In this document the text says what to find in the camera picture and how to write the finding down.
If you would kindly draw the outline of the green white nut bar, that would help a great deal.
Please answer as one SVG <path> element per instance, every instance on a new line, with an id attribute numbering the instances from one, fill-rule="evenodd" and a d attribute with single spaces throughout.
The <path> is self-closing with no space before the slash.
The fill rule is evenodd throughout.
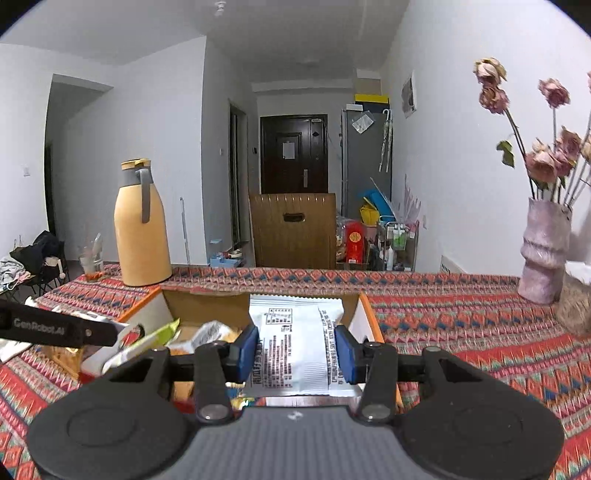
<path id="1" fill-rule="evenodd" d="M 110 369 L 126 363 L 147 350 L 165 347 L 166 344 L 175 337 L 179 324 L 179 319 L 169 322 L 144 338 L 136 341 L 134 344 L 126 347 L 103 365 L 101 373 L 105 374 Z"/>

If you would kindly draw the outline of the white printed snack packet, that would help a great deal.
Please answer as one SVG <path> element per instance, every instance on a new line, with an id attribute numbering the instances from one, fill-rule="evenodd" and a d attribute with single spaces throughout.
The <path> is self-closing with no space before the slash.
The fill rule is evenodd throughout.
<path id="1" fill-rule="evenodd" d="M 338 298 L 252 295 L 249 316 L 259 329 L 249 397 L 356 397 L 339 368 L 335 327 L 345 309 Z"/>

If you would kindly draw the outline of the red cardboard snack box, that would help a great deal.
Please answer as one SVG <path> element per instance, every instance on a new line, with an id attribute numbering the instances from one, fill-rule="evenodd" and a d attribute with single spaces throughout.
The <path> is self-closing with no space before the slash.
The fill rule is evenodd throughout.
<path id="1" fill-rule="evenodd" d="M 334 297 L 342 300 L 345 313 L 342 324 L 349 327 L 349 331 L 360 343 L 363 340 L 384 342 L 376 315 L 366 294 L 311 294 L 315 297 Z M 236 292 L 182 292 L 178 290 L 159 289 L 147 295 L 130 310 L 121 314 L 117 323 L 134 326 L 139 324 L 146 330 L 160 321 L 179 319 L 180 340 L 188 340 L 196 331 L 208 321 L 217 320 L 235 330 L 243 330 L 249 323 L 249 293 Z M 87 384 L 100 376 L 102 366 L 115 353 L 108 354 L 106 360 L 99 360 L 100 354 L 106 354 L 107 347 L 103 347 L 89 356 L 79 367 L 78 379 Z M 193 399 L 188 395 L 189 383 L 176 382 L 173 387 L 172 401 L 184 413 L 193 413 Z M 356 406 L 359 397 L 334 396 L 287 396 L 263 397 L 256 400 L 256 406 L 278 407 L 308 407 L 349 404 Z"/>

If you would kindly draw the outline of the white silver snack packet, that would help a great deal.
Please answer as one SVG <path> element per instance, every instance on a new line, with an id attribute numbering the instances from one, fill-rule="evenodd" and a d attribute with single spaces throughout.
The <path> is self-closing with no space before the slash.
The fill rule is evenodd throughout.
<path id="1" fill-rule="evenodd" d="M 213 320 L 198 328 L 182 326 L 178 334 L 167 343 L 172 355 L 192 354 L 194 350 L 207 343 L 225 341 L 233 342 L 242 330 L 228 327 L 224 323 Z"/>

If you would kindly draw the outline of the black folding chair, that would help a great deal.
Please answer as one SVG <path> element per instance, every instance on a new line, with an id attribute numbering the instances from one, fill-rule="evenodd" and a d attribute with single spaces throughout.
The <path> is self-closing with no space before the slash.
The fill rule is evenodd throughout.
<path id="1" fill-rule="evenodd" d="M 70 280 L 65 243 L 47 230 L 42 231 L 32 244 L 15 247 L 10 256 L 29 273 L 24 284 L 38 296 Z"/>

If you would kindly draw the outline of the glass cup with drink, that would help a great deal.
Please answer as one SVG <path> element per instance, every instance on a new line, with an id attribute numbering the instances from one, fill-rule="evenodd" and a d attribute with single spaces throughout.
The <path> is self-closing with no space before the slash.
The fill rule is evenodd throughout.
<path id="1" fill-rule="evenodd" d="M 96 281 L 103 276 L 104 262 L 102 253 L 103 236 L 101 233 L 98 233 L 89 244 L 80 249 L 78 259 L 86 281 Z"/>

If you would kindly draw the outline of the patterned red tablecloth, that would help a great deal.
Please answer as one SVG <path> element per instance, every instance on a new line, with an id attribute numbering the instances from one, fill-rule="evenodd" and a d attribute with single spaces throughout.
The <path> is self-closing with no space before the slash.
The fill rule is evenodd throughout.
<path id="1" fill-rule="evenodd" d="M 116 264 L 106 277 L 81 275 L 36 303 L 63 312 L 118 317 L 155 287 L 123 286 Z M 590 336 L 567 332 L 554 309 L 517 294 L 512 276 L 346 272 L 273 268 L 177 267 L 161 284 L 193 292 L 340 294 L 363 292 L 384 339 L 401 353 L 438 345 L 518 391 L 542 401 L 562 421 L 565 444 L 551 479 L 590 479 Z M 32 347 L 1 363 L 1 473 L 40 479 L 24 437 L 34 416 L 79 386 Z"/>

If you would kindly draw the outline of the yellow thermos jug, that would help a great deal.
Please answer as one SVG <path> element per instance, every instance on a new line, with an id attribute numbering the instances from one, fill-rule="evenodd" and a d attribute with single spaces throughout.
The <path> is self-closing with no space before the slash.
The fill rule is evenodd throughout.
<path id="1" fill-rule="evenodd" d="M 155 285 L 172 275 L 164 209 L 147 158 L 121 164 L 114 231 L 125 285 Z"/>

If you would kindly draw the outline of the brown cardboard box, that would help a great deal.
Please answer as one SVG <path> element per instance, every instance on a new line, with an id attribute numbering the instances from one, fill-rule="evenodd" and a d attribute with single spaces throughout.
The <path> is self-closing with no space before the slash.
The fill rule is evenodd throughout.
<path id="1" fill-rule="evenodd" d="M 334 194 L 252 194 L 249 211 L 256 266 L 335 269 Z"/>

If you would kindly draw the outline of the pink ceramic vase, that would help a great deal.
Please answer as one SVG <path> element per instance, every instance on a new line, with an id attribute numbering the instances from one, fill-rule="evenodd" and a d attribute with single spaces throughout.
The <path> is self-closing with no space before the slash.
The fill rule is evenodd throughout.
<path id="1" fill-rule="evenodd" d="M 518 285 L 523 298 L 540 305 L 560 296 L 570 247 L 572 211 L 549 200 L 529 200 L 521 255 L 525 260 Z"/>

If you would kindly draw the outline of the grey refrigerator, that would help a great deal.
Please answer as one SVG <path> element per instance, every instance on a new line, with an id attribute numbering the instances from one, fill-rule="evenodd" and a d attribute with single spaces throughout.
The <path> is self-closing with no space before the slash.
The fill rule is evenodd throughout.
<path id="1" fill-rule="evenodd" d="M 388 199 L 392 174 L 382 158 L 387 115 L 372 111 L 342 111 L 342 215 L 358 218 L 363 194 L 378 187 Z"/>

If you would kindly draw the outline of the dark entrance door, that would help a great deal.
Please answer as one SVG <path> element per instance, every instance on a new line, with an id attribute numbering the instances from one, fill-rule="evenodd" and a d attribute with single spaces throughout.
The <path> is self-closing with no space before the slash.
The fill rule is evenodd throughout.
<path id="1" fill-rule="evenodd" d="M 260 119 L 263 194 L 329 192 L 328 115 Z"/>

